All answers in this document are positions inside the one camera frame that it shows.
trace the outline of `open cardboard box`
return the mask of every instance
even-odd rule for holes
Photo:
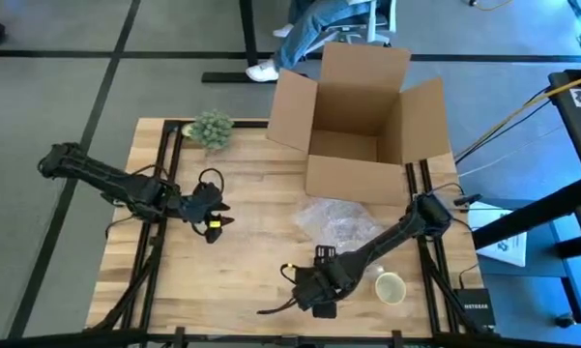
[[[308,153],[307,194],[406,204],[403,164],[450,150],[441,79],[400,92],[410,57],[327,43],[319,82],[281,72],[267,137]]]

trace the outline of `cup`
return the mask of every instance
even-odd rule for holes
[[[406,283],[397,274],[384,272],[376,278],[376,296],[387,305],[397,305],[406,297]]]

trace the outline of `green succulent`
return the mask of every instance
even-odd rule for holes
[[[195,117],[189,136],[208,150],[220,150],[228,145],[234,122],[217,110],[205,111]]]

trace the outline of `wooden tabletop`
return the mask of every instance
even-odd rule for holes
[[[163,122],[139,120],[128,172],[155,162]],[[428,163],[434,187],[457,182],[451,154]],[[407,296],[401,304],[380,303],[373,281],[364,280],[338,303],[334,320],[314,319],[310,312],[296,307],[274,315],[256,315],[256,310],[275,308],[291,297],[292,284],[279,274],[281,264],[308,267],[313,262],[314,242],[293,222],[308,199],[304,191],[305,153],[266,139],[262,129],[235,129],[231,145],[214,155],[185,141],[176,178],[184,194],[192,190],[198,174],[207,167],[215,167],[225,176],[223,201],[232,207],[226,215],[236,221],[224,228],[213,245],[207,245],[187,224],[177,219],[168,222],[149,333],[172,334],[177,326],[183,326],[187,334],[375,337],[401,330],[405,337],[431,336],[414,240],[378,260],[386,271],[398,273],[406,282]],[[421,190],[418,166],[415,172]],[[407,188],[405,175],[398,180]],[[452,187],[444,192],[455,195],[456,190]],[[396,223],[405,210],[405,206],[365,207],[385,226]],[[125,209],[117,209],[114,219],[129,215]],[[456,216],[466,220],[462,214]],[[140,227],[140,221],[130,220],[110,230],[87,326],[98,323],[127,288]],[[463,225],[454,223],[444,236],[444,244],[450,279],[456,285],[459,273],[478,262],[472,237]],[[467,287],[482,287],[479,268],[464,276]],[[441,325],[446,328],[442,297],[437,294],[437,298]],[[138,319],[139,313],[137,305],[134,318]]]

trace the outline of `office chair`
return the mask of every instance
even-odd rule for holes
[[[354,15],[334,22],[325,27],[322,33],[314,40],[306,53],[312,52],[328,42],[344,42],[351,44],[353,39],[359,38],[368,43],[382,43],[390,46],[387,33],[394,33],[395,3],[391,0],[390,6],[377,6],[377,0],[368,0],[370,8],[368,14]]]

